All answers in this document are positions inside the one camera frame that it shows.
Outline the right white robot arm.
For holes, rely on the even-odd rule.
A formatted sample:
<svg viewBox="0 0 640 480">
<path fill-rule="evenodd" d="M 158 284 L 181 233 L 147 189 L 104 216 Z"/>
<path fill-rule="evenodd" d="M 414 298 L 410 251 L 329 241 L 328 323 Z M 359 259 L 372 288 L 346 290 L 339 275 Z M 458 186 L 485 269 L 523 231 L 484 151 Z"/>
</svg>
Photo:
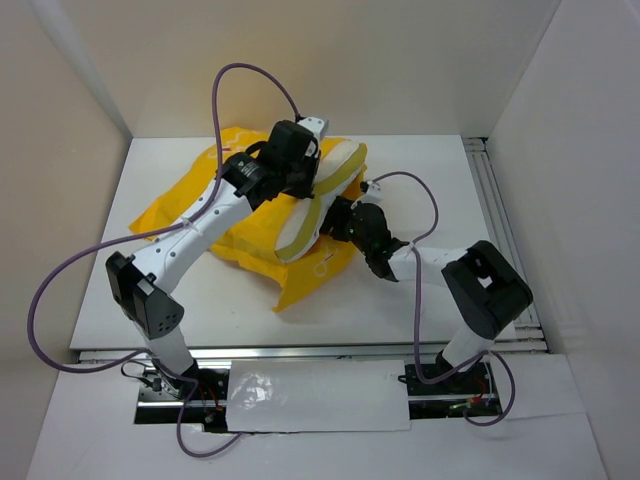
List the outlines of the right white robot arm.
<svg viewBox="0 0 640 480">
<path fill-rule="evenodd" d="M 452 340 L 436 357 L 436 377 L 421 366 L 415 380 L 460 391 L 471 369 L 489 352 L 496 338 L 533 302 L 533 293 L 520 274 L 490 242 L 480 240 L 466 249 L 418 247 L 394 237 L 383 210 L 372 203 L 338 197 L 321 231 L 353 244 L 378 278 L 415 283 L 414 362 L 420 362 L 421 288 L 424 283 L 446 288 L 463 319 Z"/>
</svg>

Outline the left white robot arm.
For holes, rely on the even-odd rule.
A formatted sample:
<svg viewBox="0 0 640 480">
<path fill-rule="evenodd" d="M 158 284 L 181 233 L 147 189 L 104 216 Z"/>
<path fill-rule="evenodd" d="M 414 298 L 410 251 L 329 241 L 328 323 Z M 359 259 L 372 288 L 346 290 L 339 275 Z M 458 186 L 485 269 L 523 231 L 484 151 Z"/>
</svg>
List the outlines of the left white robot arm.
<svg viewBox="0 0 640 480">
<path fill-rule="evenodd" d="M 176 399 L 196 390 L 199 369 L 179 324 L 172 293 L 189 268 L 231 227 L 281 193 L 310 196 L 327 121 L 276 123 L 269 138 L 231 155 L 174 231 L 126 257 L 113 253 L 106 270 L 114 300 L 141 333 L 163 389 Z"/>
</svg>

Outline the white cover plate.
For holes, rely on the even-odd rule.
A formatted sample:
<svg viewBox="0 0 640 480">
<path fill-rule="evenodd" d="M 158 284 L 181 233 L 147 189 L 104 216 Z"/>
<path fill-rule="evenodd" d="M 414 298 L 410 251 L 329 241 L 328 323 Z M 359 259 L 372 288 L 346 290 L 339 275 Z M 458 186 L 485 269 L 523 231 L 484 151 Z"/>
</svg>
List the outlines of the white cover plate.
<svg viewBox="0 0 640 480">
<path fill-rule="evenodd" d="M 410 428 L 400 360 L 235 361 L 231 432 L 395 432 Z"/>
</svg>

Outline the aluminium front rail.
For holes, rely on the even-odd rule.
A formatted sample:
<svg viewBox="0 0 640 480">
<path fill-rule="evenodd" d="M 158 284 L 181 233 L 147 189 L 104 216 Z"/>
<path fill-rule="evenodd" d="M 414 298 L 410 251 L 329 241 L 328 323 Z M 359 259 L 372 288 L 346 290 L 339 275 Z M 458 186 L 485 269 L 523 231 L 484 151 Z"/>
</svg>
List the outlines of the aluminium front rail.
<svg viewBox="0 0 640 480">
<path fill-rule="evenodd" d="M 194 348 L 190 350 L 197 360 L 205 359 L 293 359 L 293 358 L 338 358 L 338 357 L 378 357 L 413 356 L 413 343 L 385 343 L 362 345 L 316 345 L 282 347 L 238 347 L 238 348 Z M 423 354 L 437 354 L 444 349 L 442 343 L 422 343 Z M 79 352 L 80 362 L 101 362 L 116 360 L 124 356 L 124 350 L 84 350 Z"/>
</svg>

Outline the yellow pillowcase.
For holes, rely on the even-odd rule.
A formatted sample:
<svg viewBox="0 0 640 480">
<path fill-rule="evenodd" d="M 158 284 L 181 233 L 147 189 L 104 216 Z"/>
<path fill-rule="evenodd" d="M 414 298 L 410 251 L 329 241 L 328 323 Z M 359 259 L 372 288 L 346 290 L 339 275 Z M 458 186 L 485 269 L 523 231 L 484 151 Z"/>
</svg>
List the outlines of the yellow pillowcase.
<svg viewBox="0 0 640 480">
<path fill-rule="evenodd" d="M 106 262 L 125 315 L 163 336 L 184 316 L 172 297 L 210 250 L 276 280 L 282 310 L 343 270 L 355 249 L 323 239 L 338 201 L 351 202 L 365 170 L 366 145 L 325 139 L 324 124 L 281 121 L 270 134 L 231 127 L 130 229 L 153 244 Z"/>
</svg>

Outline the aluminium side rail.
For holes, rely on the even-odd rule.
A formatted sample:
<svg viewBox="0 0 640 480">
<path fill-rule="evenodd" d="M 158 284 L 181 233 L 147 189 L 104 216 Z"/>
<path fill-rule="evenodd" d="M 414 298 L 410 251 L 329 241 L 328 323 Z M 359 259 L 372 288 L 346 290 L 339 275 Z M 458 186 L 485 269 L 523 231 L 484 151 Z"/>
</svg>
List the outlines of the aluminium side rail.
<svg viewBox="0 0 640 480">
<path fill-rule="evenodd" d="M 462 143 L 491 242 L 501 251 L 522 279 L 527 281 L 497 177 L 488 155 L 487 139 L 484 137 L 463 137 Z M 518 343 L 515 348 L 517 353 L 549 352 L 545 334 L 533 303 L 513 322 L 513 326 Z"/>
</svg>

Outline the cream quilted pillow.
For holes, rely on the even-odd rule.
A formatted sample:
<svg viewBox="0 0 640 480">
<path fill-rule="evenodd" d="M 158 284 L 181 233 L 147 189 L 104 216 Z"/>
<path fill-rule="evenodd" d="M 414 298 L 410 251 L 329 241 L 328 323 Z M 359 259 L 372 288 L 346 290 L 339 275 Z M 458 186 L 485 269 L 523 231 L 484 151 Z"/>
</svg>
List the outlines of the cream quilted pillow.
<svg viewBox="0 0 640 480">
<path fill-rule="evenodd" d="M 276 241 L 275 254 L 281 262 L 300 259 L 316 243 L 329 208 L 363 172 L 366 155 L 363 143 L 344 140 L 320 161 L 312 197 L 296 203 Z"/>
</svg>

